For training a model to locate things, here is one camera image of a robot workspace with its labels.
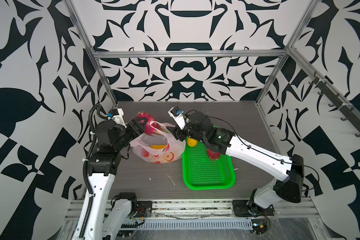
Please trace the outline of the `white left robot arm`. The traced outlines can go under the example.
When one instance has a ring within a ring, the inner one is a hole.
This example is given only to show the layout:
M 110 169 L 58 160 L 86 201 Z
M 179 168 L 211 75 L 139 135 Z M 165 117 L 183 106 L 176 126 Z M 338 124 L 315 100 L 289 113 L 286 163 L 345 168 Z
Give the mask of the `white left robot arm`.
M 137 196 L 126 192 L 116 196 L 111 212 L 106 205 L 115 181 L 122 150 L 130 149 L 131 142 L 146 130 L 147 118 L 124 122 L 122 109 L 112 109 L 106 116 L 100 113 L 101 104 L 94 105 L 88 117 L 93 136 L 90 149 L 83 159 L 83 178 L 87 188 L 83 208 L 72 235 L 73 240 L 114 240 L 126 231 L 127 217 L 137 210 Z

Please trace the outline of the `round yellow orange fruit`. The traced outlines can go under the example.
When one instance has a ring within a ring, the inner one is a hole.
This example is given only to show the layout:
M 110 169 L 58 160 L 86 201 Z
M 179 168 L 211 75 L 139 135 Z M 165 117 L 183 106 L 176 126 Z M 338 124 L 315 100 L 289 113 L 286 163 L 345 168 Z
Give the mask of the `round yellow orange fruit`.
M 196 145 L 198 144 L 198 141 L 197 140 L 194 140 L 192 138 L 187 138 L 187 145 L 189 147 L 195 147 Z

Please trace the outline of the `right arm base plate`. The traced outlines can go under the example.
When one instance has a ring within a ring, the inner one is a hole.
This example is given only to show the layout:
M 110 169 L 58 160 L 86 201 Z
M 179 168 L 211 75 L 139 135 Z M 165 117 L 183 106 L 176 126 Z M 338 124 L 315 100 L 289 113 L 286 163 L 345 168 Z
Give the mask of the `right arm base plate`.
M 252 200 L 233 200 L 232 201 L 234 215 L 236 217 L 260 217 L 260 216 L 274 216 L 275 209 L 273 205 L 270 205 L 267 209 L 264 209 Z

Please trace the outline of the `pink plastic bag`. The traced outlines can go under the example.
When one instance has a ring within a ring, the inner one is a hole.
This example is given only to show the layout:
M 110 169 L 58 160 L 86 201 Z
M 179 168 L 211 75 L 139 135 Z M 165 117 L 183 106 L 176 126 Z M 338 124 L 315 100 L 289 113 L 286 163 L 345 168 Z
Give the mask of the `pink plastic bag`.
M 171 124 L 152 121 L 155 135 L 142 134 L 131 142 L 133 153 L 151 164 L 166 164 L 179 160 L 186 148 L 185 141 L 176 140 L 168 130 Z

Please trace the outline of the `red dragon fruit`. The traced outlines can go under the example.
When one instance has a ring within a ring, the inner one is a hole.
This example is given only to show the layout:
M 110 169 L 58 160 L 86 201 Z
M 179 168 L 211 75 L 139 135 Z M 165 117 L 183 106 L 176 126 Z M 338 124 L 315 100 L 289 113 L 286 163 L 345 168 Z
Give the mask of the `red dragon fruit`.
M 213 152 L 210 149 L 207 149 L 207 156 L 211 159 L 211 160 L 218 160 L 221 156 L 220 153 L 218 152 Z
M 166 126 L 159 123 L 151 114 L 148 112 L 138 112 L 136 118 L 143 118 L 141 123 L 146 123 L 145 134 L 149 136 L 162 136 L 163 133 L 168 134 Z

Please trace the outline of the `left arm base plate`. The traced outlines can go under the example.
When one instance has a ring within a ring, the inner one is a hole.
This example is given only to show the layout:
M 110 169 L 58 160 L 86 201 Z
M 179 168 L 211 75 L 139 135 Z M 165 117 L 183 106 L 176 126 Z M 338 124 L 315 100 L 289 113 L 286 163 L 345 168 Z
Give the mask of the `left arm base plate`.
M 132 217 L 134 218 L 146 218 L 151 215 L 153 210 L 152 201 L 137 201 L 132 206 Z

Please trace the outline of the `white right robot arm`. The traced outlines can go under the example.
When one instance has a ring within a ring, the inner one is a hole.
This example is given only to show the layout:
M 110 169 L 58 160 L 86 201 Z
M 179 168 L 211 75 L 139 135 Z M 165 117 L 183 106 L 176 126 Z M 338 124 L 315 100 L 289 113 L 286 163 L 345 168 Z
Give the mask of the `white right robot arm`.
M 176 123 L 175 127 L 169 128 L 175 139 L 194 139 L 212 152 L 242 160 L 273 177 L 268 184 L 252 191 L 241 214 L 243 217 L 260 216 L 280 201 L 301 202 L 305 169 L 308 168 L 303 157 L 289 157 L 257 146 L 242 138 L 228 121 L 223 122 L 229 129 L 216 127 L 212 122 L 214 117 L 200 111 L 186 113 L 179 107 L 173 107 L 168 114 Z

